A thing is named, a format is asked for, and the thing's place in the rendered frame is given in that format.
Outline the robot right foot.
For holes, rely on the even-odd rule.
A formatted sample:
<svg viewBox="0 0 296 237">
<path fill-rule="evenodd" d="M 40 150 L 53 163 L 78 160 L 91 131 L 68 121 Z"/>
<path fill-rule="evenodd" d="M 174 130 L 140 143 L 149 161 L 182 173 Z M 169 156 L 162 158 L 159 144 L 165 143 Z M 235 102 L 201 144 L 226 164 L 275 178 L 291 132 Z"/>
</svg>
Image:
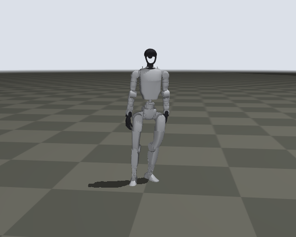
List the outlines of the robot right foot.
<svg viewBox="0 0 296 237">
<path fill-rule="evenodd" d="M 135 178 L 135 176 L 133 176 L 133 178 L 131 178 L 131 180 L 130 180 L 129 185 L 135 186 L 137 184 L 137 180 L 138 180 L 137 176 L 136 176 L 136 178 Z"/>
</svg>

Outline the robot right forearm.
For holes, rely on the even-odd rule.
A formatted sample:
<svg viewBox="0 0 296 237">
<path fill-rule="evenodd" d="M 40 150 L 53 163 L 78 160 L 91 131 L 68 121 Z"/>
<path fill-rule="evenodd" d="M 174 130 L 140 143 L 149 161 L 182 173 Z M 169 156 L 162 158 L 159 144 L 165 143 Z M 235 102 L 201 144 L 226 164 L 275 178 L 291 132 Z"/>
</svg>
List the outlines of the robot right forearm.
<svg viewBox="0 0 296 237">
<path fill-rule="evenodd" d="M 129 94 L 128 94 L 127 110 L 125 112 L 126 115 L 128 115 L 129 112 L 133 111 L 133 106 L 134 106 L 134 102 L 135 102 L 135 99 L 130 98 L 130 94 L 131 94 L 131 91 L 129 91 Z"/>
</svg>

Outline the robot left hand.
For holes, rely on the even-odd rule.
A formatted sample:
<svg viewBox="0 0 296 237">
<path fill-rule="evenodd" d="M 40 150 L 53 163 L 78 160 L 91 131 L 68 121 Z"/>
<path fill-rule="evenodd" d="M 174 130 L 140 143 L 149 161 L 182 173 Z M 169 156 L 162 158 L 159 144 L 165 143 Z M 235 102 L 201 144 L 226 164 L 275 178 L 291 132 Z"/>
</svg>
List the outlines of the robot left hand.
<svg viewBox="0 0 296 237">
<path fill-rule="evenodd" d="M 165 116 L 165 118 L 166 118 L 166 122 L 167 122 L 167 117 L 169 116 L 169 115 L 168 115 L 168 111 L 165 111 L 164 116 Z"/>
</svg>

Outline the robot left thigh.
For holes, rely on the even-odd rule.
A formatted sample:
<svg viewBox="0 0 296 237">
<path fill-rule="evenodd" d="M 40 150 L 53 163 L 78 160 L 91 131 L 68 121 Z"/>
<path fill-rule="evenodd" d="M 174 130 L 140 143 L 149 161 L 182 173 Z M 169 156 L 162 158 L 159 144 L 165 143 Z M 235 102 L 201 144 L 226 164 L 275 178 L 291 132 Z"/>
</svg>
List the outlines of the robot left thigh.
<svg viewBox="0 0 296 237">
<path fill-rule="evenodd" d="M 156 148 L 159 148 L 162 143 L 164 133 L 165 133 L 166 118 L 162 113 L 156 112 L 156 118 L 154 120 L 155 120 L 155 127 L 154 127 L 153 142 L 150 142 L 148 144 L 148 149 L 152 152 L 154 152 Z"/>
</svg>

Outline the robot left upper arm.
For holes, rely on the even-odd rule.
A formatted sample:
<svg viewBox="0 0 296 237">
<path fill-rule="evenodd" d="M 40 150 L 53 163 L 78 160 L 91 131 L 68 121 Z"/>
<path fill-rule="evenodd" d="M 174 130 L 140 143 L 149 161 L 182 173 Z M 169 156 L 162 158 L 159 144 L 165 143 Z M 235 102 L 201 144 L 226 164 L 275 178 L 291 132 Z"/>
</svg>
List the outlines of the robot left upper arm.
<svg viewBox="0 0 296 237">
<path fill-rule="evenodd" d="M 167 71 L 161 70 L 162 72 L 162 92 L 161 96 L 162 97 L 169 97 L 170 92 L 168 90 L 169 86 L 169 73 Z"/>
</svg>

